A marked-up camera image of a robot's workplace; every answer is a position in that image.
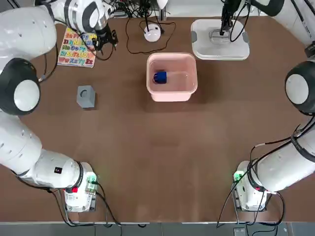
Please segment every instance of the plastic container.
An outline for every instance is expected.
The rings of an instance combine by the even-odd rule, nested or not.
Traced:
[[[167,72],[167,83],[157,84],[154,74]],[[147,89],[155,102],[182,102],[197,90],[196,60],[189,53],[154,53],[147,61]]]
[[[220,19],[199,19],[191,25],[192,51],[202,60],[245,60],[250,54],[249,38],[245,31],[233,43],[230,39],[223,42],[212,40],[214,31],[221,28]],[[243,25],[237,21],[232,33],[232,39],[239,34]]]

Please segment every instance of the gray cube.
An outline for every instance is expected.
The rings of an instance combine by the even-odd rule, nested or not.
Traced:
[[[93,108],[95,106],[95,91],[92,86],[85,85],[78,87],[77,103],[82,108]]]

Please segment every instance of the wooden tabletop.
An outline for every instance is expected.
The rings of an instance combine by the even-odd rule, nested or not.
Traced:
[[[193,18],[175,19],[176,31],[165,52],[192,53]],[[139,20],[128,25],[129,48],[155,49],[165,44],[173,26],[165,26],[159,43],[145,42]],[[108,61],[93,69],[58,66],[41,85],[36,111],[22,121],[43,148],[89,162],[100,176],[108,203],[122,222],[215,222],[230,191],[238,164],[259,143],[286,137],[307,118],[288,101],[284,79],[306,59],[304,47],[268,17],[250,17],[246,27],[250,56],[245,61],[197,60],[198,89],[190,101],[156,103],[146,89],[148,55],[126,49],[126,19],[111,20],[119,44]],[[64,27],[58,26],[60,45]],[[105,55],[110,45],[106,46]],[[52,67],[54,50],[48,56]],[[40,75],[43,57],[34,60]],[[97,107],[82,110],[77,87],[92,85]],[[272,147],[260,148],[255,157]],[[0,221],[62,221],[50,194],[19,183],[0,167]],[[315,176],[282,191],[286,221],[315,221]],[[104,221],[104,205],[82,213],[80,221]],[[277,221],[277,197],[260,221]],[[252,213],[241,214],[252,220]],[[230,200],[222,221],[235,221]]]

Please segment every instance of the floor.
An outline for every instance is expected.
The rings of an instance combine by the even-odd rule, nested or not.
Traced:
[[[123,236],[233,236],[235,228],[242,226],[226,224],[216,229],[215,224],[154,223],[140,228],[137,225],[124,226]],[[271,230],[272,227],[259,224],[249,226],[249,235],[259,230]],[[102,225],[96,227],[74,227],[65,224],[18,224],[0,225],[1,236],[120,236],[121,228],[109,229]],[[282,223],[278,236],[313,236],[315,223]],[[275,232],[259,233],[256,236],[274,236]],[[246,236],[245,231],[235,236]]]

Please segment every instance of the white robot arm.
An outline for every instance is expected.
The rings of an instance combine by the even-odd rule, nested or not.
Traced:
[[[305,45],[308,61],[300,63],[288,73],[285,79],[285,92],[300,112],[314,116],[315,0],[251,0],[249,3],[273,17]],[[231,25],[227,22],[234,12],[232,10],[222,12],[229,12],[222,14],[222,28],[229,30]],[[314,126],[315,120],[312,119],[305,129],[295,132],[289,142],[264,156],[257,163],[255,160],[253,163],[256,164],[249,161],[240,163],[235,180],[247,172],[236,185],[240,210],[264,209],[267,193],[283,190],[315,171]]]
[[[56,23],[97,34],[96,50],[118,41],[108,26],[112,6],[101,0],[57,0],[0,13],[0,164],[33,185],[65,189],[67,209],[90,209],[96,175],[85,162],[42,149],[40,139],[17,115],[35,110],[40,100],[30,60],[56,44]]]

